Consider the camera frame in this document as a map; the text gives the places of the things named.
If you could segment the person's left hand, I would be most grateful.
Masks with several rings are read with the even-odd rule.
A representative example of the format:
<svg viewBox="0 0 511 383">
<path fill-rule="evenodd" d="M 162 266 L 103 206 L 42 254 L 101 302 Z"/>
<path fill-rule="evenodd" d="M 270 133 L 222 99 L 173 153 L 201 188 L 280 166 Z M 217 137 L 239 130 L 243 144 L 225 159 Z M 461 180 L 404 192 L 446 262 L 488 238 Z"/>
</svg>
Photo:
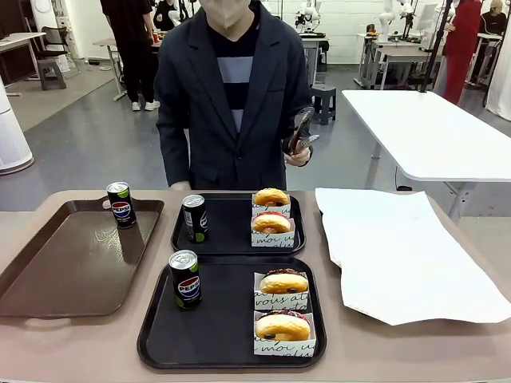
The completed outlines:
<svg viewBox="0 0 511 383">
<path fill-rule="evenodd" d="M 292 155 L 286 154 L 284 156 L 284 159 L 286 161 L 286 164 L 288 164 L 290 166 L 295 166 L 295 167 L 305 166 L 308 163 L 308 161 L 311 159 L 311 149 L 305 148 L 304 150 L 302 150 L 301 152 L 296 153 L 296 154 L 292 154 Z"/>
</svg>

